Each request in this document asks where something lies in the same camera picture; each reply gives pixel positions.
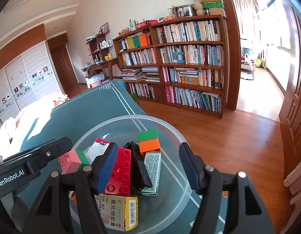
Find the green orange toy brick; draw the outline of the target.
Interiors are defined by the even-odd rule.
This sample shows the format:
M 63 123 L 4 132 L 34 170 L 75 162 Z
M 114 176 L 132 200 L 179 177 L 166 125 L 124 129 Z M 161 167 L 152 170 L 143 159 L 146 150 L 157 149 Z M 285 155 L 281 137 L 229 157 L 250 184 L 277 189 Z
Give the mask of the green orange toy brick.
M 147 152 L 160 152 L 161 146 L 155 129 L 140 132 L 138 134 L 138 146 L 140 153 L 145 157 Z

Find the red long toy brick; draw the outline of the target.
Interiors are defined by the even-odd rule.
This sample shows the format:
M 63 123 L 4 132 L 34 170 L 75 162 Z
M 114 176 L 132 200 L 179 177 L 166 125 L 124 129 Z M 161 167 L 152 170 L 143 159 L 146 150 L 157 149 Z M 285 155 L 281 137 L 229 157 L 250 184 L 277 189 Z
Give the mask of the red long toy brick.
M 131 194 L 131 150 L 118 148 L 118 157 L 104 194 L 129 197 Z

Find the light blue patterned box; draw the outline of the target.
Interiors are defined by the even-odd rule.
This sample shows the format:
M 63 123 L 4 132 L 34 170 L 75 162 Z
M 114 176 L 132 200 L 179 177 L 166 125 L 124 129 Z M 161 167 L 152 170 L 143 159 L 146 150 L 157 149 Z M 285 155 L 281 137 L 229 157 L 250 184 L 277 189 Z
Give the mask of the light blue patterned box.
M 144 158 L 144 164 L 152 184 L 151 188 L 145 187 L 142 190 L 142 195 L 157 196 L 159 189 L 159 179 L 161 173 L 161 153 L 147 152 Z

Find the brown wooden door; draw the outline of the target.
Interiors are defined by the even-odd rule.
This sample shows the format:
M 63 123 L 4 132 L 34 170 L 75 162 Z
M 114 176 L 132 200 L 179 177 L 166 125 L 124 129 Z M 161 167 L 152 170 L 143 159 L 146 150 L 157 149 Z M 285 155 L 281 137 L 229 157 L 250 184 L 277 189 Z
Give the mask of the brown wooden door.
M 47 42 L 58 79 L 64 92 L 69 95 L 78 86 L 78 80 L 67 49 L 67 33 L 53 37 Z

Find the clear plastic bowl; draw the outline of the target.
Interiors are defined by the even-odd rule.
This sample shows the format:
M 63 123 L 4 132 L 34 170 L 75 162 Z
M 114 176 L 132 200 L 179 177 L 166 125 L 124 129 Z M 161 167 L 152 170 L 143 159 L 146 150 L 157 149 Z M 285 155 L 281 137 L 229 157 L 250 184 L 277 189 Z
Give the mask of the clear plastic bowl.
M 118 145 L 108 182 L 95 197 L 108 233 L 189 233 L 194 207 L 179 158 L 185 138 L 177 129 L 126 115 L 90 126 L 72 141 L 90 162 L 110 143 Z

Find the wooden bookshelf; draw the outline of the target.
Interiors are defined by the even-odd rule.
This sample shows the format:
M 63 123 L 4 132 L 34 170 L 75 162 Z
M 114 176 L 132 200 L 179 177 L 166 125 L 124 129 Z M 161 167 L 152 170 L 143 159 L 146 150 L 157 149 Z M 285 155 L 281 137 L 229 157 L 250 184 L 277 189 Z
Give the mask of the wooden bookshelf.
M 226 105 L 225 17 L 203 15 L 146 25 L 113 40 L 129 93 L 221 118 Z

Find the black comb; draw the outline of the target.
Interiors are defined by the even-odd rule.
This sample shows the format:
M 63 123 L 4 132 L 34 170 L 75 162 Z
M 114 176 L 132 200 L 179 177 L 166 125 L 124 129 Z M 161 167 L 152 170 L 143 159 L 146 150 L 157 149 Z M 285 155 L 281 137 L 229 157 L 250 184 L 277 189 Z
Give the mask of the black comb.
M 133 193 L 140 193 L 145 187 L 151 188 L 151 180 L 147 173 L 144 158 L 140 153 L 139 146 L 135 142 L 131 141 L 124 146 L 124 149 L 131 151 L 131 191 Z

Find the orange yellow toy brick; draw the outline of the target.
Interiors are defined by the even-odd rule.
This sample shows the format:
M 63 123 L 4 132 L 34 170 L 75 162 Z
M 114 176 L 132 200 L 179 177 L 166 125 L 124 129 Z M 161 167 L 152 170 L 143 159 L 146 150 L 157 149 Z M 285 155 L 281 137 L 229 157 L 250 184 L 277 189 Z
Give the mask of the orange yellow toy brick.
M 69 198 L 74 202 L 75 205 L 77 205 L 75 191 L 70 191 L 69 192 Z

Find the teal table mat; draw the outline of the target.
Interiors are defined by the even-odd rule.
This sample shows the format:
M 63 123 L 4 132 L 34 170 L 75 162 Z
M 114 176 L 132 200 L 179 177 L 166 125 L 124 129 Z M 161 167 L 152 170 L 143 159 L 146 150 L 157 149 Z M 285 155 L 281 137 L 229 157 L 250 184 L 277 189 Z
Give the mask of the teal table mat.
M 19 128 L 21 151 L 64 136 L 80 151 L 97 138 L 124 146 L 138 142 L 140 132 L 155 129 L 162 150 L 159 191 L 138 197 L 139 224 L 133 233 L 190 232 L 201 196 L 190 188 L 179 159 L 185 138 L 167 122 L 146 115 L 119 83 L 104 83 L 51 110 L 34 103 Z

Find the yellow medicine box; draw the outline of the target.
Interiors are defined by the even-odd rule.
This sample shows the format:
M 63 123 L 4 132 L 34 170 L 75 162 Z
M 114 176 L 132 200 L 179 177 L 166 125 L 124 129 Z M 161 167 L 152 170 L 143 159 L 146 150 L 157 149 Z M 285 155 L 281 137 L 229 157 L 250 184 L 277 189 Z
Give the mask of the yellow medicine box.
M 101 193 L 95 200 L 107 229 L 127 232 L 138 226 L 138 197 Z

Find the wooden desk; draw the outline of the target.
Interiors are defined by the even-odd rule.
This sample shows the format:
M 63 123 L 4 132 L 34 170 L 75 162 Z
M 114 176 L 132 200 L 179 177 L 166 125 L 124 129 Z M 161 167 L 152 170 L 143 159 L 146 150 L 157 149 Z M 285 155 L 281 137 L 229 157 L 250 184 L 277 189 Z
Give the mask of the wooden desk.
M 116 58 L 107 61 L 88 62 L 81 71 L 85 73 L 85 80 L 88 88 L 96 87 L 104 81 L 113 78 L 112 67 L 117 65 Z

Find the white bedding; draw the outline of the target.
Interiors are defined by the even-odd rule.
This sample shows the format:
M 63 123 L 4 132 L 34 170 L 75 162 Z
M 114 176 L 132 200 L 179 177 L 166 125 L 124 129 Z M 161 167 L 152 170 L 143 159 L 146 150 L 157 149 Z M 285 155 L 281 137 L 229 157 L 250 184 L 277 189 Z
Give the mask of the white bedding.
M 23 108 L 15 118 L 8 118 L 0 128 L 0 161 L 20 152 L 23 142 L 38 135 L 51 118 L 53 109 L 69 100 L 54 93 Z

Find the green pink toy brick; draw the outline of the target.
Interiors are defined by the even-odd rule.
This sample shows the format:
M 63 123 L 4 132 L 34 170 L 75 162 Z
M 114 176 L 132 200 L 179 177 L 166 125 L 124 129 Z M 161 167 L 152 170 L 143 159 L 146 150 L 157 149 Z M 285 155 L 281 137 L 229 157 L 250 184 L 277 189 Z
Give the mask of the green pink toy brick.
M 84 166 L 89 165 L 85 154 L 82 151 L 71 149 L 67 153 L 61 155 L 58 158 L 61 166 L 62 174 L 69 174 L 79 171 L 84 168 Z

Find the white sliding wardrobe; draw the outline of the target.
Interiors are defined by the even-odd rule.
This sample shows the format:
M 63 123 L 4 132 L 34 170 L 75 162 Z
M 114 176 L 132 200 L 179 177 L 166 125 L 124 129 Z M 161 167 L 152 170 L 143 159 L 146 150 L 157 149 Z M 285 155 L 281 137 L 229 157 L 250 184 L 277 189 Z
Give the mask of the white sliding wardrobe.
M 6 121 L 29 104 L 63 93 L 45 33 L 38 25 L 0 50 L 0 120 Z

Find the white red carton box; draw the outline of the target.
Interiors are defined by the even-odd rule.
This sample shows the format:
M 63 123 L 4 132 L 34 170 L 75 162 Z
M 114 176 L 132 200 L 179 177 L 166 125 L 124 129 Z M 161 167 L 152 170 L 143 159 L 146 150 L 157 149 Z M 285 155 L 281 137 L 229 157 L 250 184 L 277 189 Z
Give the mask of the white red carton box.
M 109 145 L 110 145 L 109 141 L 106 141 L 101 138 L 97 138 L 85 153 L 85 156 L 89 161 L 89 163 L 92 164 L 97 156 L 103 155 Z

